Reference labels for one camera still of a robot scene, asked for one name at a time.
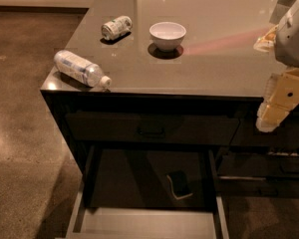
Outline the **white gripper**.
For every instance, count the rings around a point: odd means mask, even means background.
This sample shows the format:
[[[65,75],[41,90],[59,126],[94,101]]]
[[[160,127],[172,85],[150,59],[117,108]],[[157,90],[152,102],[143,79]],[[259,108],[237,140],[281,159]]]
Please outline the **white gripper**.
[[[270,52],[275,46],[278,26],[259,37],[253,49]],[[291,68],[281,75],[272,74],[267,81],[263,102],[257,111],[256,127],[261,132],[272,132],[299,105],[299,68]]]

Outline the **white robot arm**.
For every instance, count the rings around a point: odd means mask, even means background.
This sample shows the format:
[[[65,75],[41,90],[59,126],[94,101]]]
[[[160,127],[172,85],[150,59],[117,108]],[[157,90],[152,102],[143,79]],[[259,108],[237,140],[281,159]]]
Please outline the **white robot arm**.
[[[272,132],[299,105],[299,0],[256,41],[253,49],[273,51],[275,59],[286,66],[282,74],[272,74],[268,79],[257,112],[257,129]]]

